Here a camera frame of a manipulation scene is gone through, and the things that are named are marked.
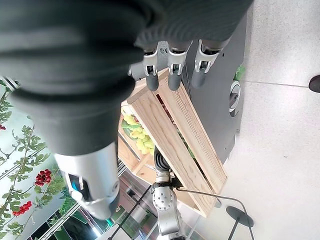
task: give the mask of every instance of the green vine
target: green vine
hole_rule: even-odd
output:
[[[0,131],[6,130],[6,127],[3,126],[3,123],[8,121],[12,114],[12,112],[9,111],[9,108],[11,108],[12,105],[7,101],[8,92],[10,92],[10,89],[6,88],[4,94],[0,98]],[[61,175],[57,174],[59,169],[55,166],[52,170],[53,174],[51,176],[51,181],[45,185],[43,189],[38,185],[32,185],[24,191],[22,189],[15,189],[16,183],[28,179],[30,177],[29,174],[33,171],[34,167],[42,164],[50,156],[48,153],[41,153],[41,151],[46,149],[47,146],[44,142],[41,142],[40,137],[33,134],[34,129],[35,126],[30,127],[24,125],[21,129],[21,134],[16,135],[14,131],[12,131],[12,137],[15,141],[15,143],[12,144],[12,149],[8,152],[4,152],[2,149],[0,149],[0,166],[2,166],[8,160],[11,161],[11,156],[13,153],[23,153],[23,157],[13,162],[14,167],[12,167],[10,170],[4,171],[5,174],[8,175],[8,178],[12,181],[12,185],[9,191],[2,196],[2,198],[5,199],[5,202],[0,207],[0,239],[4,238],[8,233],[16,237],[20,236],[33,213],[36,210],[42,209],[44,206],[48,205],[53,199],[53,195],[59,194],[65,186],[64,179]],[[39,194],[40,196],[35,197],[32,206],[33,210],[31,211],[27,221],[24,224],[20,224],[17,221],[10,223],[17,217],[16,212],[21,210],[22,201],[31,196],[29,193],[31,189],[34,189],[35,193]]]

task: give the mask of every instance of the metal pole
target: metal pole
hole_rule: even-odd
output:
[[[136,207],[140,204],[140,202],[142,201],[142,199],[145,197],[145,195],[147,194],[147,192],[149,191],[149,189],[151,188],[151,185],[147,188],[147,190],[145,190],[145,192],[143,193],[143,195],[140,197],[140,199],[136,202],[136,204],[133,206],[133,208],[131,209],[131,211],[128,213],[128,215],[123,219],[123,221],[120,223],[120,225],[117,227],[117,229],[114,231],[114,233],[112,234],[111,237],[108,238],[108,240],[112,240],[114,238],[114,236],[117,234],[117,232],[119,231],[119,229],[122,227],[122,225],[125,223],[125,221],[129,218],[129,216],[132,214],[132,212],[136,209]]]
[[[238,225],[238,223],[239,223],[239,217],[235,220],[235,223],[234,223],[234,225],[233,225],[233,228],[232,228],[232,230],[231,230],[231,232],[230,232],[230,236],[229,236],[229,238],[228,238],[228,240],[231,240],[232,239],[232,236],[234,235],[234,233],[235,233],[235,230],[236,230],[236,228],[237,228],[237,225]]]
[[[150,237],[150,235],[154,232],[154,230],[156,229],[156,226],[158,226],[158,220],[155,222],[155,224],[153,225],[153,227],[151,228],[151,230],[149,231],[148,235],[145,237],[144,240],[148,240],[148,238]]]
[[[199,218],[200,218],[200,216],[198,216],[198,218],[196,219],[196,221],[195,221],[195,223],[194,223],[194,226],[193,226],[192,229],[190,230],[189,235],[186,237],[186,240],[189,240],[189,239],[191,238],[192,233],[193,233],[193,232],[195,231],[195,229],[196,229],[196,226],[197,226],[197,224],[198,224]]]

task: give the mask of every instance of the silver metal forearm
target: silver metal forearm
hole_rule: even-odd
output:
[[[84,155],[54,155],[69,193],[94,217],[111,217],[119,202],[116,144]]]

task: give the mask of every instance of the black rubber sleeve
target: black rubber sleeve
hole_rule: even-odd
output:
[[[191,84],[194,88],[199,89],[205,83],[206,74],[204,69],[200,69],[200,71],[196,71],[193,69]]]
[[[0,72],[21,84],[14,105],[55,153],[116,142],[121,102],[135,85],[127,72],[144,55],[134,42],[157,10],[141,0],[31,2],[0,5]]]
[[[158,79],[158,74],[157,75],[152,75],[149,74],[149,76],[146,76],[146,85],[150,89],[150,91],[155,91],[159,87],[159,79]]]

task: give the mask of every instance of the white floor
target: white floor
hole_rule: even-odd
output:
[[[256,240],[320,239],[320,1],[256,0],[248,14],[241,131],[222,195],[243,201]],[[196,230],[226,240],[223,200]],[[241,225],[232,240],[249,240]]]

